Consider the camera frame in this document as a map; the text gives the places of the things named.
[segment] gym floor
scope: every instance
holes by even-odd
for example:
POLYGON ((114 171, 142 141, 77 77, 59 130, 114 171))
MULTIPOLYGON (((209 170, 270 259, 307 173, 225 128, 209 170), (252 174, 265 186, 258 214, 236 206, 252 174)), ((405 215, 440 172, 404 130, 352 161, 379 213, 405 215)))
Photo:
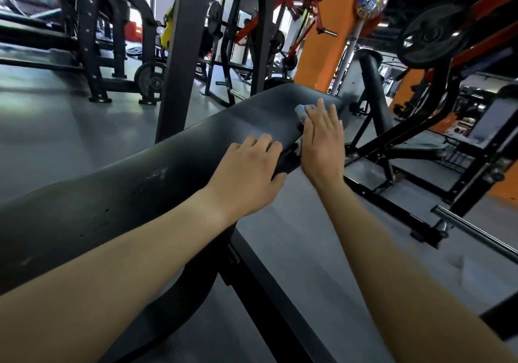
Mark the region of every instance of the gym floor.
MULTIPOLYGON (((138 60, 127 61, 132 78, 138 60)), ((186 126, 223 107, 200 94, 194 82, 186 126)), ((81 176, 154 143, 159 107, 138 104, 138 95, 110 96, 110 105, 87 101, 81 76, 0 66, 0 203, 64 179, 81 176)), ((363 118, 346 130, 352 139, 363 118)), ((377 166, 352 164, 346 173, 367 184, 377 166)), ((419 170, 434 168, 437 163, 419 170)), ((386 197, 433 223, 434 195, 403 181, 386 197)), ((398 245, 416 256, 431 276, 480 313, 518 289, 515 265, 457 230, 440 250, 419 244, 409 229, 369 203, 398 245)), ((466 217, 518 247, 515 207, 486 196, 466 217)), ((242 219, 238 229, 338 362, 390 362, 392 357, 367 311, 333 227, 301 170, 289 175, 276 201, 242 219)), ((518 338, 509 345, 518 355, 518 338)), ((231 287, 218 278, 197 313, 138 362, 273 362, 266 344, 231 287)))

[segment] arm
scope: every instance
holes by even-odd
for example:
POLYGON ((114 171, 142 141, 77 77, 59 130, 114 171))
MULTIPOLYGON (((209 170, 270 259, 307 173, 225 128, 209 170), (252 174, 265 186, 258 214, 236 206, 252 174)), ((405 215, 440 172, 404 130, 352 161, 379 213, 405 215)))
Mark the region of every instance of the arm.
POLYGON ((343 127, 336 108, 308 110, 302 169, 333 222, 376 326, 398 362, 516 362, 481 321, 398 249, 343 181, 343 127))
POLYGON ((232 144, 184 203, 0 296, 0 361, 97 361, 182 265, 275 199, 281 150, 267 135, 232 144))

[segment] person's left hand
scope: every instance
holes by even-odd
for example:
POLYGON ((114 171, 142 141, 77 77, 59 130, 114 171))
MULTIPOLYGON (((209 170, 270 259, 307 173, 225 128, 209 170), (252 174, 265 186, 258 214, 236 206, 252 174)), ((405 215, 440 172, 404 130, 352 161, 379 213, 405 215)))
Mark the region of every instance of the person's left hand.
POLYGON ((230 145, 204 190, 228 212, 231 224, 274 201, 287 177, 280 173, 271 179, 281 151, 281 143, 268 134, 230 145))

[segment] hand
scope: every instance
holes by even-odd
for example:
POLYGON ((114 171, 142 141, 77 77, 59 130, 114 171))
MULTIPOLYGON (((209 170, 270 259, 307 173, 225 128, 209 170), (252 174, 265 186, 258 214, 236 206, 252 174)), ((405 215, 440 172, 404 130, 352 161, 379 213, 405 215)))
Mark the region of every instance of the hand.
POLYGON ((280 173, 271 179, 281 151, 281 143, 272 142, 267 134, 230 145, 206 187, 223 206, 230 224, 274 201, 287 177, 280 173))
POLYGON ((324 100, 319 99, 316 109, 306 110, 302 135, 302 170, 317 189, 343 184, 343 168, 346 150, 343 126, 338 120, 335 105, 325 110, 324 100))

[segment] forearm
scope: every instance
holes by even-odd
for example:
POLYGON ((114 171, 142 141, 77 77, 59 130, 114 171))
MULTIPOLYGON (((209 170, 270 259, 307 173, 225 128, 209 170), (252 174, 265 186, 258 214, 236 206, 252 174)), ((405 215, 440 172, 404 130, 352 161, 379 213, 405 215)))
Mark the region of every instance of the forearm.
POLYGON ((369 312, 396 361, 515 361, 474 313, 396 247, 346 184, 319 194, 369 312))
POLYGON ((201 190, 165 215, 0 297, 0 361, 97 361, 232 221, 201 190))

